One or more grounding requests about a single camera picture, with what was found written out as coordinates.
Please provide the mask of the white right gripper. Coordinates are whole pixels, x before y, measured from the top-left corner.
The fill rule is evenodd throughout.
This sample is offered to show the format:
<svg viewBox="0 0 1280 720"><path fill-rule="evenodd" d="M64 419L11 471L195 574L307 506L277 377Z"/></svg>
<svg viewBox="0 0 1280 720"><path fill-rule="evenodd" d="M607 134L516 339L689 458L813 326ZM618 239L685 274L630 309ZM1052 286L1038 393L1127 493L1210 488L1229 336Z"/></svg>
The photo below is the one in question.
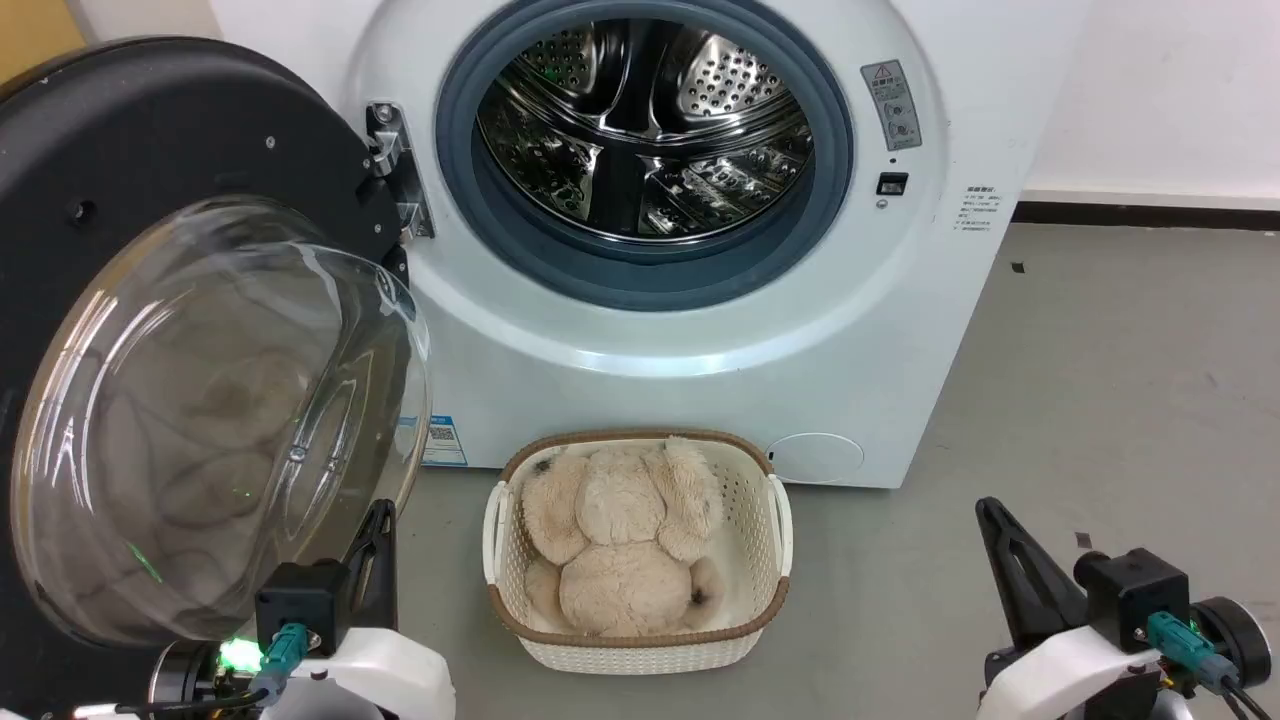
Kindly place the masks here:
<svg viewBox="0 0 1280 720"><path fill-rule="evenodd" d="M1084 592L1012 512L1000 500L984 497L975 503L975 516L1012 642L986 660L989 682L977 716L1084 719L1088 702L1103 694L1119 698L1116 684L1129 682L1126 689L1134 691L1135 680L1153 675L1149 707L1120 715L1165 719L1167 689L1146 629L1130 634L1137 652L1128 653L1084 626Z"/></svg>

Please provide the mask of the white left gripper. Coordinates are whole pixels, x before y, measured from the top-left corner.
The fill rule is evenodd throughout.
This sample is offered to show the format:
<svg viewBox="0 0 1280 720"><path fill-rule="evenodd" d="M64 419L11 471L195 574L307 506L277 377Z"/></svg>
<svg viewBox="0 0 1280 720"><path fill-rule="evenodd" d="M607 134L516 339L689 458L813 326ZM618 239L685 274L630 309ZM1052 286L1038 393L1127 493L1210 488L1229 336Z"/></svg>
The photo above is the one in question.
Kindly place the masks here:
<svg viewBox="0 0 1280 720"><path fill-rule="evenodd" d="M457 700L447 661L396 632L397 511L380 498L371 506L372 538L355 539L344 556L346 610L357 623L367 585L367 620L330 657L306 659L293 671L270 719L454 719Z"/></svg>

